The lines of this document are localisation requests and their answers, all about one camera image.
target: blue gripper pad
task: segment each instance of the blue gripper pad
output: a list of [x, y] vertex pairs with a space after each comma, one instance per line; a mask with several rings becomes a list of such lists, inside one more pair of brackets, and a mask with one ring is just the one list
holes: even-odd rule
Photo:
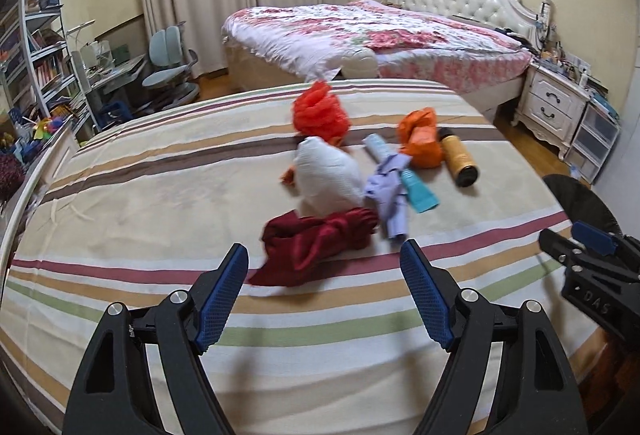
[[201, 352], [205, 352], [220, 339], [248, 270], [249, 254], [240, 245], [222, 270], [200, 311], [200, 330], [195, 342]]
[[449, 307], [409, 242], [404, 242], [400, 249], [400, 270], [429, 337], [447, 350], [454, 341], [449, 324]]
[[614, 255], [617, 244], [613, 237], [584, 222], [575, 222], [571, 228], [571, 236], [585, 247], [593, 249], [601, 256]]

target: striped bedsheet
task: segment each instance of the striped bedsheet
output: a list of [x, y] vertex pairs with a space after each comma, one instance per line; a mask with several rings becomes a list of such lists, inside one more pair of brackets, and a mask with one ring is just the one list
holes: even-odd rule
[[[395, 141], [412, 110], [433, 106], [476, 159], [481, 176], [457, 189], [445, 168], [422, 173], [441, 204], [410, 212], [411, 237], [438, 267], [498, 303], [536, 299], [578, 375], [601, 347], [594, 323], [559, 298], [562, 271], [542, 255], [544, 227], [570, 222], [532, 168], [462, 98], [428, 81], [333, 82], [353, 121], [347, 137], [366, 177], [361, 141]], [[279, 184], [291, 162], [290, 105], [297, 84], [192, 104], [96, 136], [62, 170], [35, 211], [9, 271], [0, 351], [31, 407], [53, 430], [103, 310], [157, 304], [218, 266], [235, 242], [252, 270], [260, 234], [300, 198]], [[156, 347], [148, 349], [166, 429], [181, 433]], [[376, 235], [302, 287], [244, 285], [220, 342], [203, 356], [237, 433], [407, 435], [440, 378], [447, 354], [428, 337], [402, 279], [398, 255]], [[490, 409], [500, 347], [492, 350], [476, 410]]]

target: bookshelf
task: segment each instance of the bookshelf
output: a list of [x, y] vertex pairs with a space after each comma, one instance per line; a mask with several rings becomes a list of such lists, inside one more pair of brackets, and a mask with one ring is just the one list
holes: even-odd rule
[[[35, 105], [41, 117], [64, 102], [74, 114], [76, 139], [89, 139], [99, 128], [67, 48], [62, 5], [43, 8], [41, 1], [7, 0], [0, 9], [6, 98], [23, 114]], [[60, 29], [53, 31], [54, 24]]]

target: metal screw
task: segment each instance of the metal screw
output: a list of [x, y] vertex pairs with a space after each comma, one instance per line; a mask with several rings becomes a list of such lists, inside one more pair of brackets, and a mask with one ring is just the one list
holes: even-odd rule
[[527, 309], [529, 309], [530, 312], [537, 313], [542, 310], [542, 305], [540, 305], [540, 303], [538, 303], [537, 301], [529, 300], [527, 301]]
[[462, 291], [462, 299], [473, 303], [474, 301], [478, 301], [478, 293], [471, 289], [465, 289]]
[[189, 295], [184, 290], [177, 290], [173, 294], [171, 294], [171, 297], [169, 299], [171, 300], [171, 303], [178, 304], [187, 301], [188, 297]]
[[122, 312], [122, 303], [112, 303], [107, 309], [109, 316], [117, 316]]

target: orange mesh bag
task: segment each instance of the orange mesh bag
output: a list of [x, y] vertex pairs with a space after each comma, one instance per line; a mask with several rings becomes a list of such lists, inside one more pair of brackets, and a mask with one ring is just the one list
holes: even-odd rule
[[351, 123], [340, 100], [330, 90], [325, 81], [316, 81], [305, 90], [293, 103], [293, 126], [302, 135], [317, 136], [337, 146]]
[[436, 168], [444, 159], [438, 141], [438, 120], [433, 108], [412, 111], [398, 124], [400, 153], [412, 157], [417, 168]]

